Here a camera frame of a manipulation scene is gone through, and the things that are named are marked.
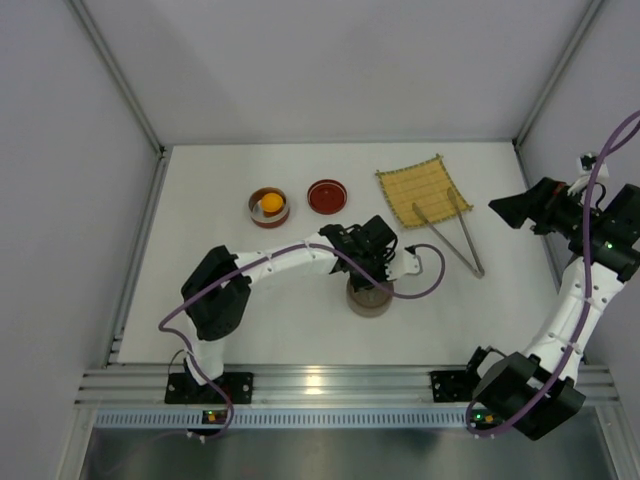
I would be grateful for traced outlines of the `beige round lid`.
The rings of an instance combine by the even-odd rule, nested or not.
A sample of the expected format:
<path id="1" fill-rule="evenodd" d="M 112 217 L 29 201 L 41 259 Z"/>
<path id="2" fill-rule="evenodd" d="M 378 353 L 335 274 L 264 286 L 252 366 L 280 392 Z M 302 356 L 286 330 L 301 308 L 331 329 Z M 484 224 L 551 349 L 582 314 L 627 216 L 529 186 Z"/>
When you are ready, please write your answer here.
<path id="1" fill-rule="evenodd" d="M 346 285 L 346 298 L 348 296 L 366 298 L 367 300 L 391 297 L 393 300 L 393 296 L 391 294 L 386 293 L 385 291 L 382 291 L 378 288 L 365 288 L 357 290 L 351 281 L 348 281 Z"/>

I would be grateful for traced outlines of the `beige-based steel container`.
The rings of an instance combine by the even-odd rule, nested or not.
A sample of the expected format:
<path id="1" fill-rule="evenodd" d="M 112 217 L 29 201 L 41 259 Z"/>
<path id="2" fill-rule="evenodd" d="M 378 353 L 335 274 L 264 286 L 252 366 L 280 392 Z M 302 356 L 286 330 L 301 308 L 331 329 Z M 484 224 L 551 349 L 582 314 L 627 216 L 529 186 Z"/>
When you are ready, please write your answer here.
<path id="1" fill-rule="evenodd" d="M 358 316 L 363 318 L 376 318 L 384 315 L 392 304 L 391 297 L 367 300 L 360 297 L 347 297 L 349 308 Z"/>

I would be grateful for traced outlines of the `red round lid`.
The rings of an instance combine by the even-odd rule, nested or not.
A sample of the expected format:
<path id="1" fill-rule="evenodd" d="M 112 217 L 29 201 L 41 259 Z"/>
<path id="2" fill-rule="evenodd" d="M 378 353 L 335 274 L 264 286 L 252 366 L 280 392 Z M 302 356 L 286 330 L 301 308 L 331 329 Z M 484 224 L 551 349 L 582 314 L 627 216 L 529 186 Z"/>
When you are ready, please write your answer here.
<path id="1" fill-rule="evenodd" d="M 307 203 L 316 213 L 333 215 L 340 212 L 347 203 L 346 187 L 333 179 L 322 179 L 314 182 L 307 191 Z"/>

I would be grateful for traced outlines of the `orange yellow food ball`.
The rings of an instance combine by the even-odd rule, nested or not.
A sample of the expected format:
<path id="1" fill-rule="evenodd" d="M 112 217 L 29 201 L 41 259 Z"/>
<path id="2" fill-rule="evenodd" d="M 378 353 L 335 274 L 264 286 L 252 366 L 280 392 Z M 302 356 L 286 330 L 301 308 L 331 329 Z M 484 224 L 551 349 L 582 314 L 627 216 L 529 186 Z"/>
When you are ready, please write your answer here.
<path id="1" fill-rule="evenodd" d="M 283 197 L 276 192 L 266 193 L 260 200 L 260 207 L 266 215 L 278 214 L 285 205 Z"/>

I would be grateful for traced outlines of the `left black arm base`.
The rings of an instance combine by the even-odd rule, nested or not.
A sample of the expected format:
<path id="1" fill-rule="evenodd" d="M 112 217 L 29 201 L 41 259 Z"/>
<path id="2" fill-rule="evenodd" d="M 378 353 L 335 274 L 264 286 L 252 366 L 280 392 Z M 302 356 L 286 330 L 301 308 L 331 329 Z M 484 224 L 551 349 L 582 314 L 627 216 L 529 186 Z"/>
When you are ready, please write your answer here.
<path id="1" fill-rule="evenodd" d="M 233 404 L 252 403 L 254 375 L 251 372 L 229 372 L 214 379 L 213 383 Z M 220 393 L 208 384 L 200 385 L 188 371 L 168 376 L 164 403 L 169 405 L 222 405 Z"/>

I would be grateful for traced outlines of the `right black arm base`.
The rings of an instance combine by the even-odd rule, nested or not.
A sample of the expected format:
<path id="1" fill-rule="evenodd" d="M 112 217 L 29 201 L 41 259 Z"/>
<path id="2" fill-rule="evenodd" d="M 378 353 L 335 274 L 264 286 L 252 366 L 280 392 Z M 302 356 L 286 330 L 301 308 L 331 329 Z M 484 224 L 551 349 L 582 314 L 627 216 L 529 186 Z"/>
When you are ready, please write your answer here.
<path id="1" fill-rule="evenodd" d="M 470 402 L 479 383 L 478 374 L 467 369 L 434 370 L 429 377 L 435 403 Z"/>

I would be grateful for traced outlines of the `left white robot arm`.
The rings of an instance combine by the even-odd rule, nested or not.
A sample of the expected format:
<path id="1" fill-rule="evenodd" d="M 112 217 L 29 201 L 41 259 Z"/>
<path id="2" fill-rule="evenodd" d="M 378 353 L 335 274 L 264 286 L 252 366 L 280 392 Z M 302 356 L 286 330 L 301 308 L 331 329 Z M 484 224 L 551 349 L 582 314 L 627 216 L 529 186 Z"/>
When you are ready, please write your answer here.
<path id="1" fill-rule="evenodd" d="M 225 338 L 240 325 L 250 295 L 308 276 L 346 273 L 351 291 L 417 271 L 412 254 L 378 215 L 363 225 L 329 224 L 298 243 L 267 251 L 211 249 L 180 289 L 190 319 L 185 374 L 197 387 L 224 371 Z"/>

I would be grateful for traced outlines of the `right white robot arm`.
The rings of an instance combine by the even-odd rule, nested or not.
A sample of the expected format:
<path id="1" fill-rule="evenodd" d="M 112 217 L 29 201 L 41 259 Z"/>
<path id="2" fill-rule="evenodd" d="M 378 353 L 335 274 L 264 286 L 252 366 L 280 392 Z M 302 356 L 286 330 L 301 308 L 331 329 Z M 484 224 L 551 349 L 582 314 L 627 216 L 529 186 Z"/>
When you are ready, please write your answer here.
<path id="1" fill-rule="evenodd" d="M 489 203 L 514 229 L 530 220 L 536 235 L 561 234 L 573 257 L 531 344 L 492 365 L 475 387 L 472 401 L 502 421 L 482 426 L 468 413 L 469 428 L 479 437 L 515 429 L 538 440 L 585 402 L 576 388 L 583 351 L 605 308 L 639 270 L 639 189 L 626 184 L 605 209 L 590 209 L 587 232 L 583 200 L 566 183 L 545 177 L 522 194 Z"/>

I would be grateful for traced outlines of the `bamboo mat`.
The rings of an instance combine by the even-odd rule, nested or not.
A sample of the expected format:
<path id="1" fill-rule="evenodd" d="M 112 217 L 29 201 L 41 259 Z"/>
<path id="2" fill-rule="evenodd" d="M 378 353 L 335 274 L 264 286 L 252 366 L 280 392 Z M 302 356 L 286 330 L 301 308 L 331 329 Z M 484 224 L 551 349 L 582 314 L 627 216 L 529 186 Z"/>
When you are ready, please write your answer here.
<path id="1" fill-rule="evenodd" d="M 375 176 L 386 204 L 405 229 L 424 224 L 413 204 L 434 224 L 454 218 L 457 211 L 466 213 L 474 208 L 453 182 L 440 154 L 412 166 L 377 171 Z"/>

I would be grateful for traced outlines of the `red-based steel container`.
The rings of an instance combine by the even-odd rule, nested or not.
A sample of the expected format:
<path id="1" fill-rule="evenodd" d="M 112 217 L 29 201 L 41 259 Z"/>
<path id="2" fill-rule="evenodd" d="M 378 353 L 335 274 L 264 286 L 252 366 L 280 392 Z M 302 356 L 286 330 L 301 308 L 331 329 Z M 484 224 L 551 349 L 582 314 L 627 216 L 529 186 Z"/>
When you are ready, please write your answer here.
<path id="1" fill-rule="evenodd" d="M 290 215 L 286 194 L 275 187 L 264 187 L 254 191 L 248 199 L 248 210 L 251 221 L 264 229 L 280 227 Z"/>

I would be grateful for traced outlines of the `aluminium front rail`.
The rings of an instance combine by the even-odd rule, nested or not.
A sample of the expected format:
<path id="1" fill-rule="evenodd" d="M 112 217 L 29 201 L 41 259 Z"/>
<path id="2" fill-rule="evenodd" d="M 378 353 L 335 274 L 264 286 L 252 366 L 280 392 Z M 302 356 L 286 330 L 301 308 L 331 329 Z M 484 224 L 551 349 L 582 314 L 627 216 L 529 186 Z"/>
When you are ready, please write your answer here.
<path id="1" fill-rule="evenodd" d="M 254 375 L 252 404 L 265 408 L 417 408 L 434 403 L 433 366 L 230 365 Z M 75 404 L 142 407 L 164 403 L 178 366 L 111 364 L 86 371 Z"/>

